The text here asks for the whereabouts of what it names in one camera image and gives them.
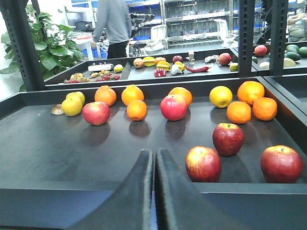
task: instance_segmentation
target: red chili pepper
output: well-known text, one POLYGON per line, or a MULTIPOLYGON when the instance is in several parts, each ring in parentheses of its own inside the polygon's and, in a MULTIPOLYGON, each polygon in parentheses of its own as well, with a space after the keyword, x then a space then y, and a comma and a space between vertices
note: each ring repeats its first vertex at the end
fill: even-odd
POLYGON ((190 72, 193 72, 193 73, 199 73, 199 72, 207 72, 209 67, 204 66, 204 67, 200 67, 200 68, 197 68, 197 69, 192 69, 192 68, 186 66, 186 69, 190 72))
POLYGON ((164 69, 157 69, 157 70, 154 71, 154 76, 156 78, 166 77, 166 71, 164 69))

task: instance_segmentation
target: yellow fruit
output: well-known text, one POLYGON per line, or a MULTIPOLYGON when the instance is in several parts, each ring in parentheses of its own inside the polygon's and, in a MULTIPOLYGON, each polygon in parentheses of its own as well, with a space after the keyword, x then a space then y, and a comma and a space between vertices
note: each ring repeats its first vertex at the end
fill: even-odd
POLYGON ((184 66, 184 64, 183 64, 181 61, 176 61, 176 62, 174 63, 174 65, 178 65, 178 67, 179 67, 179 69, 180 69, 181 71, 184 71, 184 70, 186 69, 186 67, 184 66))
POLYGON ((76 116, 82 112, 82 102, 77 97, 65 99, 62 102, 62 108, 67 116, 76 116))
POLYGON ((82 92, 80 91, 77 91, 77 92, 70 92, 66 95, 66 99, 70 99, 70 98, 73 98, 73 97, 77 97, 80 99, 81 103, 82 103, 82 106, 84 105, 85 103, 85 96, 82 92))
POLYGON ((165 71, 169 71, 171 67, 171 64, 169 64, 167 61, 159 61, 157 64, 157 69, 164 69, 165 71))
POLYGON ((210 102, 217 108, 226 108, 232 99, 231 90, 222 85, 214 87, 209 94, 210 102))
POLYGON ((124 69, 124 67, 121 64, 117 64, 116 66, 114 66, 114 72, 119 73, 122 72, 124 69))
POLYGON ((143 58, 144 66, 154 66, 154 61, 154 57, 148 56, 143 58))

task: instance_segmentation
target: black post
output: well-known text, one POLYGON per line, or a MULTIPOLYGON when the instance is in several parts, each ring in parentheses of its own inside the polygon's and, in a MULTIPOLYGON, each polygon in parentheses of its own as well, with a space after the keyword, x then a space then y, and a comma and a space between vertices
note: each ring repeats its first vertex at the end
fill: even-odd
POLYGON ((286 26, 288 14, 287 0, 273 0, 272 32, 270 48, 270 74, 283 74, 284 47, 286 42, 286 26))
POLYGON ((239 44, 238 63, 239 77, 249 77, 251 72, 251 58, 253 56, 254 38, 254 0, 240 0, 239 8, 239 44))
POLYGON ((2 16, 27 91, 45 89, 25 7, 28 0, 0 0, 2 16))

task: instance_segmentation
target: tray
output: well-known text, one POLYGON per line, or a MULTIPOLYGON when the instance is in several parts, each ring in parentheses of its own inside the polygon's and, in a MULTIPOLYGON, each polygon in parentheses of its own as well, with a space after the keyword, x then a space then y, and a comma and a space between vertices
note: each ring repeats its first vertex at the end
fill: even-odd
MULTIPOLYGON (((206 50, 206 51, 195 51, 195 60, 197 61, 194 65, 195 68, 202 67, 206 65, 204 58, 211 55, 219 55, 221 53, 228 52, 231 54, 234 62, 237 61, 237 52, 230 49, 218 49, 218 50, 206 50)), ((168 54, 168 55, 155 55, 156 57, 165 57, 170 63, 172 62, 173 56, 181 55, 183 58, 188 57, 188 53, 179 54, 168 54)), ((208 63, 207 65, 212 67, 206 73, 191 73, 187 70, 184 74, 172 76, 170 72, 167 72, 167 76, 163 78, 155 78, 153 67, 144 67, 141 69, 136 69, 133 66, 133 61, 137 57, 128 58, 116 58, 107 60, 96 60, 96 61, 85 61, 66 71, 55 75, 54 77, 45 81, 47 90, 57 90, 57 89, 74 89, 74 88, 92 88, 100 87, 102 85, 117 86, 117 85, 129 85, 129 84, 148 84, 148 83, 164 83, 164 82, 174 82, 174 81, 193 81, 193 80, 205 80, 205 79, 225 79, 239 77, 238 72, 231 72, 229 66, 219 66, 215 63, 208 63), (121 64, 124 66, 124 70, 120 73, 120 80, 103 81, 103 82, 87 82, 87 83, 71 83, 63 84, 65 79, 69 79, 74 73, 80 72, 87 78, 90 78, 91 73, 87 71, 87 68, 92 63, 99 64, 100 62, 121 64)), ((257 71, 252 68, 251 76, 255 76, 257 71)))

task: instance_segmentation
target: person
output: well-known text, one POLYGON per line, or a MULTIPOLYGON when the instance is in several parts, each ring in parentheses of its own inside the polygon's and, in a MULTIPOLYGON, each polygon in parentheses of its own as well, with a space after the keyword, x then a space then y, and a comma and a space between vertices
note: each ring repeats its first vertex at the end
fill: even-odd
POLYGON ((289 33, 289 41, 296 42, 296 41, 307 41, 307 33, 305 24, 303 23, 302 27, 296 26, 295 23, 302 20, 302 18, 307 17, 306 13, 298 13, 293 16, 288 17, 288 33, 289 33))
POLYGON ((126 58, 126 47, 131 38, 131 18, 125 0, 99 0, 94 43, 99 41, 104 29, 109 41, 107 58, 126 58))

